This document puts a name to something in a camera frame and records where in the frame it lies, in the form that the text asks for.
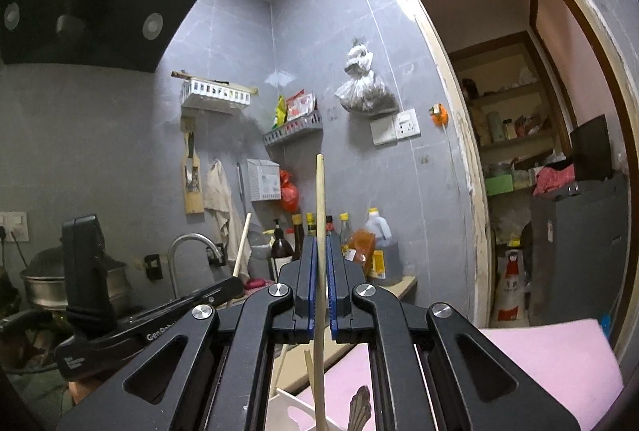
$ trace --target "white switch plate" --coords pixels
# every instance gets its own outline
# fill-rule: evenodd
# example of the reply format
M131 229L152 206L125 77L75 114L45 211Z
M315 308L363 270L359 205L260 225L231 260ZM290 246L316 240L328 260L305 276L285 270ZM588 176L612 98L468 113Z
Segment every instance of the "white switch plate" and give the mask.
M376 146L397 141L395 116L387 116L371 121L371 134L373 135L373 144Z
M407 137L413 137L419 135L419 123L417 122L417 114L415 109L404 110L395 117L395 134L398 139L406 139Z
M29 241L29 228L27 225L27 214L24 211L1 211L0 226L4 226L6 231L6 242L13 242L12 231L18 242Z

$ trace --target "faucet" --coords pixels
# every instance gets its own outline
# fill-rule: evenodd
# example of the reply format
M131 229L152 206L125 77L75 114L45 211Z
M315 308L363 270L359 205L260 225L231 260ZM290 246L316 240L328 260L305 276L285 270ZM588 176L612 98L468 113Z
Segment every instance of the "faucet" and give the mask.
M169 262L169 276L171 277L171 285L173 286L173 296L175 296L175 299L178 299L178 282L175 278L175 251L177 251L182 242L186 242L187 240L197 240L198 242L202 242L204 245L211 248L213 254L215 254L218 260L222 261L224 259L220 249L203 234L187 233L175 238L166 257Z

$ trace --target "stainless steel pot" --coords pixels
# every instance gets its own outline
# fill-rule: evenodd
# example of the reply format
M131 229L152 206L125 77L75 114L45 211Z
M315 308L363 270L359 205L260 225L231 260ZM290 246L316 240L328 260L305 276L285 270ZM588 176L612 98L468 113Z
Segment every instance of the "stainless steel pot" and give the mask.
M20 277L27 301L53 312L66 309L65 269L62 247L46 249L36 254ZM125 273L126 264L107 256L107 287L109 299L120 317L130 305L131 285Z

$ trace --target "bolt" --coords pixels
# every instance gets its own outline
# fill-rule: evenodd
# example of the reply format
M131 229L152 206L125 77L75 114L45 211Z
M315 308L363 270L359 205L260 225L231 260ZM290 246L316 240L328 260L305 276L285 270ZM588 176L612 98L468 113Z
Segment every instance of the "bolt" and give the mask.
M197 305L191 314L195 319L207 319L213 314L213 307L210 305Z
M370 297L375 294L377 289L369 283L362 283L361 285L356 286L355 291L362 297Z
M449 305L446 305L446 303L435 303L435 305L433 305L433 315L435 317L446 319L447 317L450 317L451 314L452 308L450 308Z
M283 283L274 283L268 288L268 293L271 296L282 297L288 294L289 287Z

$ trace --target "gray tiled wall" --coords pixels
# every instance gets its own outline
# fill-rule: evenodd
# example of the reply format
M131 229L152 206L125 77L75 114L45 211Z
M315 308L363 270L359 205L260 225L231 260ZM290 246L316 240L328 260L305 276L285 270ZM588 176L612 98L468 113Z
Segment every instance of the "gray tiled wall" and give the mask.
M241 210L235 163L268 158L261 135L277 99L264 82L275 69L267 2L197 1L155 74L71 65L1 68L0 209L28 212L31 240L22 246L28 260L59 244L64 220L95 212L107 252L132 265L127 275L135 301L152 306L169 298L167 270L151 284L134 260L166 253L188 231L212 236L208 214L184 214L181 81L170 77L180 69L260 88L241 115L197 113L202 168L222 161ZM19 285L20 258L12 244L6 247ZM184 244L177 268L182 293L213 281L201 244Z
M602 8L635 79L639 63L637 0L595 0ZM418 304L445 300L471 313L475 248L470 198L452 125L433 126L427 110L447 104L433 59L416 24L398 0L275 0L276 64L300 88L318 96L324 132L286 148L286 166L296 175L302 202L314 205L314 155L327 166L327 209L348 211L355 226L375 206L401 242L405 270L418 276ZM421 136L374 147L369 124L346 113L334 91L355 37L375 53L373 68L405 109L415 108Z

